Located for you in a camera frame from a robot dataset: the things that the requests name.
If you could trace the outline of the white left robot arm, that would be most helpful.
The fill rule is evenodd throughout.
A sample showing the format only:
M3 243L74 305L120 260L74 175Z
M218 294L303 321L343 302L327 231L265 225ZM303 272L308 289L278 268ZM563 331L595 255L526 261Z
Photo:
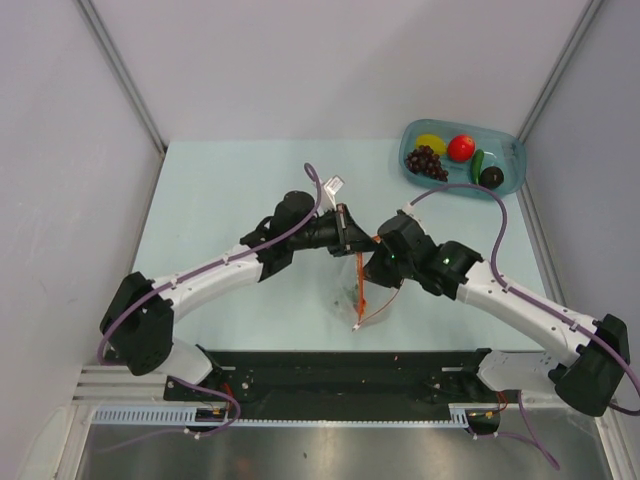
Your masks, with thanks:
M224 255L156 279L140 272L127 275L100 323L101 346L111 348L116 363L134 376L158 372L185 381L197 398L210 399L220 390L221 376L203 348L175 337L179 320L224 294L274 276L297 251L325 249L339 258L374 247L345 204L320 213L310 194L291 191Z

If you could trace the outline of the red fake tomato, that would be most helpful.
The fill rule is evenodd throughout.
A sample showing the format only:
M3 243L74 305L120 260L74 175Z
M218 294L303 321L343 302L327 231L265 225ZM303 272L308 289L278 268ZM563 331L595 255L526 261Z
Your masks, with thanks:
M474 139L466 134L455 136L447 145L447 155L456 163L464 163L470 160L475 150Z

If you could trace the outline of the dark fake grapes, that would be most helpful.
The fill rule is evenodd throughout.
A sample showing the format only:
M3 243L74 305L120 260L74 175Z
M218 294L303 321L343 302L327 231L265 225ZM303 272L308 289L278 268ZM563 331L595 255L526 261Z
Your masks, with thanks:
M430 146L422 145L412 150L404 160L408 170L433 180L447 182L449 172L443 167L440 155Z

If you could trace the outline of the clear zip top bag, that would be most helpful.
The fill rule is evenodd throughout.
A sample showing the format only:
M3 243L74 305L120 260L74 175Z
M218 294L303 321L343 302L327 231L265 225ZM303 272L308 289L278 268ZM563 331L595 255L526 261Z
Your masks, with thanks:
M367 279L365 266L372 257L372 252L365 252L339 258L339 269L330 276L329 311L352 333L386 321L399 293L398 288L383 287Z

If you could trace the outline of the green fake vegetable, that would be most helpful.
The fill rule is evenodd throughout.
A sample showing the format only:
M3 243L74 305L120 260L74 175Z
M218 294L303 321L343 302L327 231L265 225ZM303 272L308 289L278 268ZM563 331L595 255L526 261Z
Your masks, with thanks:
M471 158L471 179L476 185L480 183L480 174L482 170L482 164L484 161L485 153L481 149L477 149Z

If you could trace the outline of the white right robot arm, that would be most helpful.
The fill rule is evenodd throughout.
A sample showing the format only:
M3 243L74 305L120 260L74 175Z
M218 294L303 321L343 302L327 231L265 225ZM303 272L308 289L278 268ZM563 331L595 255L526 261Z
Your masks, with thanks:
M461 376L469 399L529 390L556 394L591 417L609 408L629 364L621 320L611 315L595 320L524 291L496 275L470 248L455 241L435 244L420 222L403 211L382 224L378 237L365 266L368 281L388 288L414 281L434 296L492 315L540 346L540 352L482 352L479 364Z

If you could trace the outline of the yellow fake lemon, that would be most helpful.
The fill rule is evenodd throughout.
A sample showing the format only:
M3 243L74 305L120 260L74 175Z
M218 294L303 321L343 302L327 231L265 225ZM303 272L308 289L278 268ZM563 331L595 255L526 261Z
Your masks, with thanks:
M415 147L429 147L435 154L444 155L447 153L447 143L437 135L422 134L416 138Z

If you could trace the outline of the cherry tomato sprig with leaves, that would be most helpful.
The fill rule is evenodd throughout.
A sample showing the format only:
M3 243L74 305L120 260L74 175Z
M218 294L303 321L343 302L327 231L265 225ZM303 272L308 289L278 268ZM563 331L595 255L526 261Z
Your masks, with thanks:
M334 305L339 308L351 308L356 312L361 312L366 308L366 300L360 285L348 283L341 285L336 292Z

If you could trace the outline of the dark brown fake fruit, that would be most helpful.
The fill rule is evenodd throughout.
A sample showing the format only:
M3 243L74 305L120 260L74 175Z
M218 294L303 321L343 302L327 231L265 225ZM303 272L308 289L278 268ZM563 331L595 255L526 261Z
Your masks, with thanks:
M497 166L490 166L480 173L479 185L489 190L495 190L504 183L504 180L503 171Z

